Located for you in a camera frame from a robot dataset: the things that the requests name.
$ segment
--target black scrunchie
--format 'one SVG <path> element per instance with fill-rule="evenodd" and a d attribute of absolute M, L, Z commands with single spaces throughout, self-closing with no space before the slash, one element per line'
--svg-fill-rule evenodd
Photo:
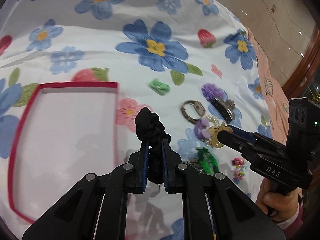
<path fill-rule="evenodd" d="M 163 124 L 159 121 L 156 113 L 144 107 L 138 113 L 134 120 L 137 130 L 137 137 L 140 141 L 149 140 L 149 168 L 148 179 L 155 183 L 163 183 L 162 161 L 161 161 L 161 144 L 160 140 L 167 139 L 170 143 L 171 136 L 164 131 Z"/>

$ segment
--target gold decoration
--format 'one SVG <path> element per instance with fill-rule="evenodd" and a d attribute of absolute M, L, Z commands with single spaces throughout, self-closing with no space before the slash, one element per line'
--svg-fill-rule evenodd
<path fill-rule="evenodd" d="M 317 105 L 320 105 L 320 94 L 312 95 L 312 101 L 314 101 Z"/>
<path fill-rule="evenodd" d="M 224 146 L 224 144 L 220 143 L 218 141 L 218 133 L 222 130 L 226 130 L 228 132 L 233 132 L 232 128 L 230 127 L 226 127 L 225 126 L 226 123 L 223 121 L 222 124 L 220 126 L 218 126 L 217 128 L 215 128 L 214 126 L 210 127 L 208 129 L 208 134 L 211 135 L 210 141 L 211 141 L 211 147 L 216 147 L 216 148 L 221 148 L 222 146 Z"/>

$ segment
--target white tray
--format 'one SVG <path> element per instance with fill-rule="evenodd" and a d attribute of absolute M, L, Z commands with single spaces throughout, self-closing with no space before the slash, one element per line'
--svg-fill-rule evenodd
<path fill-rule="evenodd" d="M 41 84 L 17 128 L 8 170 L 9 203 L 33 223 L 85 174 L 117 164 L 118 83 Z"/>

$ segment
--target red tray border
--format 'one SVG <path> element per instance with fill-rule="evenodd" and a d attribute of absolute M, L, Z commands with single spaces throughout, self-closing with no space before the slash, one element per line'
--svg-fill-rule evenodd
<path fill-rule="evenodd" d="M 115 103 L 115 123 L 114 123 L 114 135 L 117 137 L 117 125 L 116 125 L 116 110 L 118 107 L 118 98 L 119 98 L 119 83 L 117 82 L 55 82 L 55 83 L 44 83 L 39 84 L 35 91 L 33 92 L 26 109 L 23 112 L 23 115 L 21 117 L 21 120 L 19 121 L 14 140 L 12 143 L 11 148 L 11 155 L 10 155 L 10 161 L 8 166 L 8 199 L 9 199 L 9 206 L 10 208 L 21 218 L 23 218 L 25 221 L 29 222 L 30 224 L 33 224 L 35 221 L 26 215 L 22 214 L 17 208 L 15 207 L 14 201 L 13 201 L 13 176 L 14 176 L 14 164 L 15 164 L 15 158 L 17 154 L 17 147 L 19 144 L 20 135 L 23 130 L 24 123 L 27 119 L 27 116 L 29 114 L 29 111 L 38 96 L 41 89 L 45 88 L 71 88 L 71 87 L 104 87 L 104 88 L 116 88 L 116 103 Z M 114 166 L 118 164 L 118 154 L 117 154 L 117 138 L 114 140 Z"/>

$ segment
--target human hand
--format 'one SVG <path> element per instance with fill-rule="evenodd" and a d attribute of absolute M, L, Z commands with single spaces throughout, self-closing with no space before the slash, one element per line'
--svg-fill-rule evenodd
<path fill-rule="evenodd" d="M 266 214 L 268 214 L 267 206 L 278 210 L 278 213 L 272 218 L 276 223 L 292 218 L 298 208 L 298 189 L 290 192 L 288 196 L 283 196 L 279 193 L 269 192 L 270 186 L 270 180 L 264 178 L 260 185 L 256 205 Z"/>

